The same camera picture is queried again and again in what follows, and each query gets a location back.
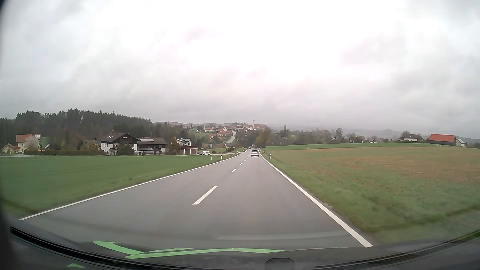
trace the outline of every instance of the hedge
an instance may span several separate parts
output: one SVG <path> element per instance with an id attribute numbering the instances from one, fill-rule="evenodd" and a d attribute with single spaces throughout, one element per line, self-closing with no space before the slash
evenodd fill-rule
<path id="1" fill-rule="evenodd" d="M 103 150 L 25 150 L 29 156 L 106 156 Z"/>

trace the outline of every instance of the brown field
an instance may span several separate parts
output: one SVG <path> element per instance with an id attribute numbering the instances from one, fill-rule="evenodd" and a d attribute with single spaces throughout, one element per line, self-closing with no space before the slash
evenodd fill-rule
<path id="1" fill-rule="evenodd" d="M 480 150 L 282 150 L 272 163 L 380 242 L 451 239 L 480 227 Z"/>

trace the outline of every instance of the forest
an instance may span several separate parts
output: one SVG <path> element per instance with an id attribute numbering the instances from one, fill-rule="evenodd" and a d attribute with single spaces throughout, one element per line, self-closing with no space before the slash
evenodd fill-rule
<path id="1" fill-rule="evenodd" d="M 79 142 L 100 139 L 111 132 L 127 132 L 134 137 L 190 137 L 181 126 L 152 123 L 151 119 L 121 114 L 70 109 L 58 113 L 27 111 L 15 119 L 0 118 L 0 145 L 16 145 L 16 135 L 41 134 L 50 149 L 77 149 Z"/>

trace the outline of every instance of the barn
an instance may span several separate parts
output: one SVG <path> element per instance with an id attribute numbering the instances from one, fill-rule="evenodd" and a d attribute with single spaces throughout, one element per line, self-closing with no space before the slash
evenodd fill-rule
<path id="1" fill-rule="evenodd" d="M 437 144 L 437 145 L 456 146 L 456 136 L 455 135 L 432 134 L 430 136 L 429 143 Z"/>

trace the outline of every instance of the white edge line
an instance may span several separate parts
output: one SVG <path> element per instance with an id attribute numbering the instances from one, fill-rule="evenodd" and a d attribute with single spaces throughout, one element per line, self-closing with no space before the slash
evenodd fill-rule
<path id="1" fill-rule="evenodd" d="M 353 230 L 350 226 L 348 226 L 343 220 L 341 220 L 339 217 L 337 217 L 334 213 L 332 213 L 327 207 L 325 207 L 323 204 L 321 204 L 317 199 L 312 197 L 308 192 L 306 192 L 301 186 L 299 186 L 297 183 L 295 183 L 293 180 L 291 180 L 286 174 L 284 174 L 281 170 L 277 169 L 272 163 L 268 162 L 263 156 L 262 158 L 270 164 L 277 172 L 279 172 L 283 177 L 285 177 L 287 180 L 290 181 L 296 188 L 298 188 L 305 196 L 307 196 L 312 202 L 314 202 L 318 207 L 320 207 L 327 215 L 329 215 L 335 222 L 338 223 L 338 225 L 342 226 L 342 228 L 345 229 L 350 235 L 352 235 L 357 241 L 360 242 L 364 247 L 371 247 L 373 246 L 370 244 L 370 242 L 367 241 L 367 239 L 363 238 L 358 232 Z"/>
<path id="2" fill-rule="evenodd" d="M 209 191 L 207 191 L 207 193 L 205 193 L 203 196 L 200 197 L 200 199 L 198 199 L 196 202 L 194 202 L 192 205 L 198 205 L 199 203 L 201 203 L 205 198 L 207 198 L 208 195 L 210 195 L 210 193 L 212 193 L 218 186 L 214 186 L 212 187 Z"/>
<path id="3" fill-rule="evenodd" d="M 43 214 L 46 214 L 46 213 L 49 213 L 49 212 L 52 212 L 52 211 L 55 211 L 55 210 L 59 210 L 59 209 L 68 207 L 68 206 L 72 206 L 72 205 L 76 205 L 76 204 L 79 204 L 79 203 L 83 203 L 83 202 L 86 202 L 86 201 L 89 201 L 89 200 L 93 200 L 93 199 L 100 198 L 100 197 L 103 197 L 103 196 L 106 196 L 106 195 L 110 195 L 110 194 L 113 194 L 113 193 L 117 193 L 117 192 L 120 192 L 120 191 L 123 191 L 123 190 L 127 190 L 127 189 L 129 189 L 129 188 L 137 187 L 137 186 L 140 186 L 140 185 L 143 185 L 143 184 L 148 184 L 148 183 L 151 183 L 151 182 L 155 182 L 155 181 L 158 181 L 158 180 L 162 180 L 162 179 L 165 179 L 165 178 L 168 178 L 168 177 L 172 177 L 172 176 L 175 176 L 175 175 L 179 175 L 179 174 L 181 174 L 181 173 L 191 172 L 191 171 L 193 171 L 193 170 L 200 169 L 200 168 L 204 168 L 204 167 L 207 167 L 207 166 L 210 166 L 210 165 L 214 165 L 214 164 L 218 164 L 218 163 L 223 162 L 223 161 L 226 161 L 226 160 L 220 160 L 220 161 L 217 161 L 217 162 L 215 162 L 215 163 L 208 164 L 208 165 L 205 165 L 205 166 L 202 166 L 202 167 L 190 169 L 190 170 L 188 170 L 188 171 L 179 172 L 179 173 L 176 173 L 176 174 L 172 174 L 172 175 L 164 176 L 164 177 L 161 177 L 161 178 L 153 179 L 153 180 L 150 180 L 150 181 L 147 181 L 147 182 L 143 182 L 143 183 L 140 183 L 140 184 L 136 184 L 136 185 L 133 185 L 133 186 L 125 187 L 125 188 L 122 188 L 122 189 L 119 189 L 119 190 L 111 191 L 111 192 L 108 192 L 108 193 L 105 193 L 105 194 L 97 195 L 97 196 L 95 196 L 95 197 L 91 197 L 91 198 L 88 198 L 88 199 L 85 199 L 85 200 L 81 200 L 81 201 L 74 202 L 74 203 L 71 203 L 71 204 L 67 204 L 67 205 L 64 205 L 64 206 L 60 206 L 60 207 L 57 207 L 57 208 L 54 208 L 54 209 L 50 209 L 50 210 L 47 210 L 47 211 L 43 211 L 43 212 L 40 212 L 40 213 L 31 215 L 31 216 L 28 216 L 28 217 L 24 217 L 24 218 L 21 218 L 20 220 L 21 220 L 21 221 L 24 221 L 24 220 L 26 220 L 26 219 L 33 218 L 33 217 L 36 217 L 36 216 L 39 216 L 39 215 L 43 215 Z"/>

